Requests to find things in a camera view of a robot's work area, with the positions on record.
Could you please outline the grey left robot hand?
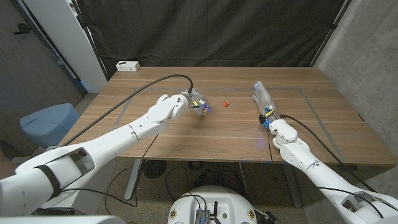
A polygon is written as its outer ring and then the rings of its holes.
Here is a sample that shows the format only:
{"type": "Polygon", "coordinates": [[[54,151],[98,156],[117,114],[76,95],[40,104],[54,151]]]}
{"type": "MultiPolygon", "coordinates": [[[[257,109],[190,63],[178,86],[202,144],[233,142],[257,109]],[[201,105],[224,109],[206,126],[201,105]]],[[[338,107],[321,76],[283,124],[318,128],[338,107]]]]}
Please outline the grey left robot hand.
{"type": "Polygon", "coordinates": [[[193,89],[191,93],[187,90],[182,92],[187,97],[188,109],[192,110],[198,116],[206,116],[209,110],[209,104],[204,95],[193,89]]]}

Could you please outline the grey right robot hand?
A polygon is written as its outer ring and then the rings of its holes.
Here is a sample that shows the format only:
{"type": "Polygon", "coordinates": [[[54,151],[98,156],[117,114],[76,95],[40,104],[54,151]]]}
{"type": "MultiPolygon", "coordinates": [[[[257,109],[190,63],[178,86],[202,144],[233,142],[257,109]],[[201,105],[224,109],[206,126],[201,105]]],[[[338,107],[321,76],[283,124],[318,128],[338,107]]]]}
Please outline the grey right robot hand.
{"type": "Polygon", "coordinates": [[[274,100],[271,98],[262,82],[258,81],[254,84],[254,94],[252,97],[257,104],[260,114],[267,119],[268,122],[272,123],[279,119],[274,100]]]}

